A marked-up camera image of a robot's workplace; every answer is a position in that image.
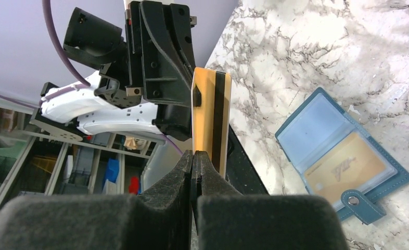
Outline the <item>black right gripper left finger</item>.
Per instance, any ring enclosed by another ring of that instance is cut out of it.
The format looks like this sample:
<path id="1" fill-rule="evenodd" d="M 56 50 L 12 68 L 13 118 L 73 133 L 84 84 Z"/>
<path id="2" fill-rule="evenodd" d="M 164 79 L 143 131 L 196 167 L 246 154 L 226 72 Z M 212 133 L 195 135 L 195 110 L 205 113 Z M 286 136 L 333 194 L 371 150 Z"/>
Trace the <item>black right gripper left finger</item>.
<path id="1" fill-rule="evenodd" d="M 189 249 L 193 153 L 140 195 L 26 195 L 0 211 L 0 249 Z"/>

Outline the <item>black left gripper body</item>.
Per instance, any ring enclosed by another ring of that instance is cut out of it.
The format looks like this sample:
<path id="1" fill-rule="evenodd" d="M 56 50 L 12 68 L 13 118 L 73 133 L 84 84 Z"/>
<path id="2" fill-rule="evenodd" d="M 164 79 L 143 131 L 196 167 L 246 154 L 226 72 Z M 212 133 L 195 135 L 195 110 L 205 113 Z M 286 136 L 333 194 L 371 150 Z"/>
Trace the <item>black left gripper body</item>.
<path id="1" fill-rule="evenodd" d="M 126 10 L 131 83 L 143 98 L 162 105 L 190 106 L 196 67 L 191 29 L 196 25 L 187 5 L 130 1 Z"/>

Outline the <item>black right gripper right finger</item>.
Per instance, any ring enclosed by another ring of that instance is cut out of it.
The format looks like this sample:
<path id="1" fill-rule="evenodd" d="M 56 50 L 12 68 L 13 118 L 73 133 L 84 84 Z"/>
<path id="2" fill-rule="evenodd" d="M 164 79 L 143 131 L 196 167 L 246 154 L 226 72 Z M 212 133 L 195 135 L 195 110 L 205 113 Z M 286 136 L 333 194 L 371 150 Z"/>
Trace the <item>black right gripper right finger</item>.
<path id="1" fill-rule="evenodd" d="M 332 206 L 314 195 L 243 195 L 197 151 L 200 249 L 348 249 Z"/>

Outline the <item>yellow credit card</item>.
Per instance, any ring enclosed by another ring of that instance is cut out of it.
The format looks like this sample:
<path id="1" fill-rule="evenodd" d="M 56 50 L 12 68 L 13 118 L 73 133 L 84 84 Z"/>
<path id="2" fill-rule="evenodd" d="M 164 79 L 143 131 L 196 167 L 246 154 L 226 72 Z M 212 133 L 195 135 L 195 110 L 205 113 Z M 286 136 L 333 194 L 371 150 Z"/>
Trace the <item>yellow credit card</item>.
<path id="1" fill-rule="evenodd" d="M 335 206 L 341 194 L 380 177 L 388 166 L 358 132 L 350 133 L 304 172 L 311 191 Z"/>
<path id="2" fill-rule="evenodd" d="M 191 86 L 193 151 L 207 152 L 215 170 L 226 175 L 232 77 L 197 67 Z"/>

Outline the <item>blue card holder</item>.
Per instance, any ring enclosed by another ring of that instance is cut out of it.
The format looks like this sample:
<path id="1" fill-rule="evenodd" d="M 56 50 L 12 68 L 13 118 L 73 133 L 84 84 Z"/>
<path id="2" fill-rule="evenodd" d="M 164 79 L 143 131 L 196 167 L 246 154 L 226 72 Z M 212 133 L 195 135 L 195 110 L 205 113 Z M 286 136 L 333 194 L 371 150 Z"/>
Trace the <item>blue card holder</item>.
<path id="1" fill-rule="evenodd" d="M 374 223 L 386 215 L 378 201 L 409 183 L 409 172 L 321 87 L 275 138 L 307 192 L 325 198 L 340 220 Z"/>

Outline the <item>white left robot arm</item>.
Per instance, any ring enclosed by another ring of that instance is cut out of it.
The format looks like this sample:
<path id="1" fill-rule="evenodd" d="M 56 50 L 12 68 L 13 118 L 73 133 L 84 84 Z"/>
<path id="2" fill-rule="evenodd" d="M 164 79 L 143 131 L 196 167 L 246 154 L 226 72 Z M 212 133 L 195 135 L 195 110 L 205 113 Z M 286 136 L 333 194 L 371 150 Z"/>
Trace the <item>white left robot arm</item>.
<path id="1" fill-rule="evenodd" d="M 182 4 L 127 1 L 123 19 L 121 28 L 73 10 L 58 53 L 94 73 L 62 87 L 45 83 L 31 124 L 76 141 L 125 131 L 191 138 L 196 17 Z"/>

